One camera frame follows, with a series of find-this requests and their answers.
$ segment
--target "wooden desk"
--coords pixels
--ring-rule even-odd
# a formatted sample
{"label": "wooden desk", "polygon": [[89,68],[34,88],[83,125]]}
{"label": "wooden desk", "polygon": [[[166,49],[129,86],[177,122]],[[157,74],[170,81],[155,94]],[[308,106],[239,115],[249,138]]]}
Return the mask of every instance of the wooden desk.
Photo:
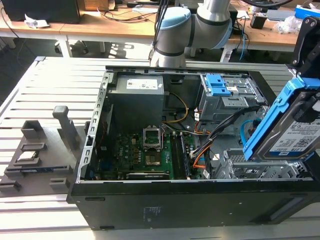
{"label": "wooden desk", "polygon": [[[247,7],[233,5],[237,10],[248,10]],[[281,7],[280,10],[292,11],[292,8]],[[245,23],[244,32],[248,34],[250,43],[248,46],[249,50],[265,50],[265,51],[276,51],[276,52],[293,52],[297,42],[297,33],[278,33],[274,26],[277,24],[275,21],[266,20],[262,29],[255,29],[250,26],[252,15],[250,19],[238,19],[238,22],[243,26]],[[227,44],[224,46],[220,62],[228,62],[235,49],[240,42],[240,35],[232,35]],[[243,48],[243,41],[239,45],[239,49]]]}
{"label": "wooden desk", "polygon": [[[145,13],[128,12],[130,9],[122,8],[118,11],[112,11],[113,17],[117,19],[129,19],[140,16]],[[60,34],[67,35],[72,38],[73,35],[78,36],[94,36],[105,38],[126,38],[126,39],[148,39],[151,43],[154,37],[154,22],[156,14],[147,17],[151,21],[141,23],[123,23],[113,20],[108,20],[100,15],[97,11],[86,11],[81,18],[80,24],[65,24]]]}
{"label": "wooden desk", "polygon": [[[231,2],[238,10],[248,10],[248,7],[243,7],[237,2]],[[129,9],[118,9],[114,14],[114,18],[132,18],[139,16],[140,13],[128,12]],[[72,53],[68,40],[83,40],[100,42],[101,52],[105,51],[103,42],[115,43],[141,43],[150,44],[154,36],[154,21],[155,14],[147,17],[151,21],[142,23],[123,23],[105,19],[101,17],[97,11],[87,11],[82,17],[80,24],[63,24],[50,23],[50,27],[41,29],[32,29],[25,25],[24,22],[11,22],[8,16],[5,16],[8,24],[21,38],[36,38],[36,39],[55,39],[60,41],[61,51],[64,57],[71,57]],[[266,21],[263,29],[252,29],[250,21],[246,20],[245,33],[248,34],[250,44],[248,49],[251,50],[268,50],[293,52],[298,35],[295,33],[279,34],[274,30],[275,22]],[[240,24],[244,24],[244,19],[239,20]],[[0,18],[0,36],[15,37],[8,26]],[[221,57],[221,62],[228,62],[233,49],[240,42],[239,35],[232,35],[224,46]]]}

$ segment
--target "hard drive label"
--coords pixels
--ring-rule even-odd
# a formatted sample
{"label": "hard drive label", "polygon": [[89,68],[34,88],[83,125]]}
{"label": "hard drive label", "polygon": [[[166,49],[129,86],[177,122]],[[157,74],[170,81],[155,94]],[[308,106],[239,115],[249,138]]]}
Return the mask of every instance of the hard drive label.
{"label": "hard drive label", "polygon": [[270,152],[279,152],[286,156],[289,152],[305,151],[320,135],[320,119],[312,123],[296,122],[288,127],[284,134],[276,141]]}

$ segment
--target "power supply label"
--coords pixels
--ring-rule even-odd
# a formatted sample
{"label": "power supply label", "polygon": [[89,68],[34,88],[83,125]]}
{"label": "power supply label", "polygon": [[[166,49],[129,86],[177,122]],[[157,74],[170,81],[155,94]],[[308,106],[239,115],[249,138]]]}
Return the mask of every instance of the power supply label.
{"label": "power supply label", "polygon": [[157,90],[157,79],[128,79],[126,89]]}
{"label": "power supply label", "polygon": [[270,149],[276,155],[287,156],[290,152],[305,151],[320,136],[320,119],[312,123],[296,122],[288,127]]}

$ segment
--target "black box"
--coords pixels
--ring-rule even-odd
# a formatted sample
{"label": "black box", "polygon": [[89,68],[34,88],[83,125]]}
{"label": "black box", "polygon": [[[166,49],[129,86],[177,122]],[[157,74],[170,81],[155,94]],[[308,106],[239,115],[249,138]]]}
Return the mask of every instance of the black box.
{"label": "black box", "polygon": [[264,27],[266,19],[267,19],[266,14],[255,13],[251,19],[250,26],[253,29],[262,29]]}
{"label": "black box", "polygon": [[24,21],[25,14],[48,23],[78,24],[85,11],[84,0],[2,0],[11,21]]}

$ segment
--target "black computer case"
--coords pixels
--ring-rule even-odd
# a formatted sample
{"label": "black computer case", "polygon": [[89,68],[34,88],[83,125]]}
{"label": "black computer case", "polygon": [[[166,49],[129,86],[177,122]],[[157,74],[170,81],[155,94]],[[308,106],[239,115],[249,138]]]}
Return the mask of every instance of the black computer case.
{"label": "black computer case", "polygon": [[78,24],[85,11],[84,0],[2,0],[11,21],[24,21],[25,14],[48,23]]}

